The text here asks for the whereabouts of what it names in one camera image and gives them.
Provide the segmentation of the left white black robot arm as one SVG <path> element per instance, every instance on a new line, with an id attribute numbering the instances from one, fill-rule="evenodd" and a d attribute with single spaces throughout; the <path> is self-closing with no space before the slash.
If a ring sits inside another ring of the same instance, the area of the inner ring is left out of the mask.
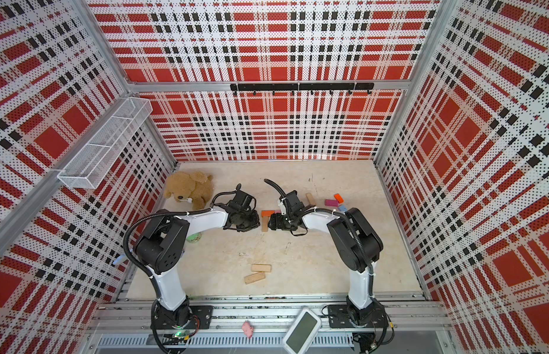
<path id="1" fill-rule="evenodd" d="M 260 226 L 256 198 L 238 184 L 226 203 L 212 200 L 211 206 L 196 211 L 171 212 L 161 209 L 134 222 L 125 231 L 124 255 L 151 281 L 156 294 L 152 319 L 162 327 L 200 324 L 202 316 L 190 309 L 190 300 L 182 288 L 177 264 L 189 236 L 208 230 L 248 232 Z"/>

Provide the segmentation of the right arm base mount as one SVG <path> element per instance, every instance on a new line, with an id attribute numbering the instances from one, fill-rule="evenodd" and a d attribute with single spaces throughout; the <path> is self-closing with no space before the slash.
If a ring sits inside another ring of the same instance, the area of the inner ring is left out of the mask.
<path id="1" fill-rule="evenodd" d="M 326 305 L 322 315 L 328 319 L 330 328 L 352 328 L 352 342 L 359 353 L 374 353 L 395 339 L 395 326 L 385 307 L 373 301 L 359 310 L 354 305 Z"/>

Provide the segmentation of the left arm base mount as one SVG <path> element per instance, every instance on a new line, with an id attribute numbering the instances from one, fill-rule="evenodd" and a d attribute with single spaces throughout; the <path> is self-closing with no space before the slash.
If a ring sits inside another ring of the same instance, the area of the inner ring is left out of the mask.
<path id="1" fill-rule="evenodd" d="M 183 353 L 186 345 L 200 330 L 210 328 L 213 306 L 181 305 L 177 310 L 164 308 L 154 301 L 151 309 L 150 329 L 158 348 L 163 353 Z"/>

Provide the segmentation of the orange building block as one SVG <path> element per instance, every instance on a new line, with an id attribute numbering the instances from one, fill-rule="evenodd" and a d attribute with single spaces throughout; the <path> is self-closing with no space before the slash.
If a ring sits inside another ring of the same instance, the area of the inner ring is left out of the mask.
<path id="1" fill-rule="evenodd" d="M 270 217 L 271 215 L 275 214 L 277 210 L 262 210 L 261 216 L 262 217 Z"/>

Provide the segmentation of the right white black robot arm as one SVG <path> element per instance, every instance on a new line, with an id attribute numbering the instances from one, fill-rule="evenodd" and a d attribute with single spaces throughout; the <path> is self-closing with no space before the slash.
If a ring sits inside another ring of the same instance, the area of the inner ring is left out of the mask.
<path id="1" fill-rule="evenodd" d="M 388 316 L 373 291 L 375 267 L 384 245 L 362 212 L 357 208 L 338 212 L 314 205 L 305 206 L 297 191 L 286 193 L 268 178 L 264 182 L 280 194 L 280 212 L 269 218 L 268 228 L 288 231 L 295 237 L 300 235 L 299 230 L 304 231 L 302 236 L 310 230 L 329 234 L 340 259 L 349 268 L 346 313 L 352 326 L 387 326 Z"/>

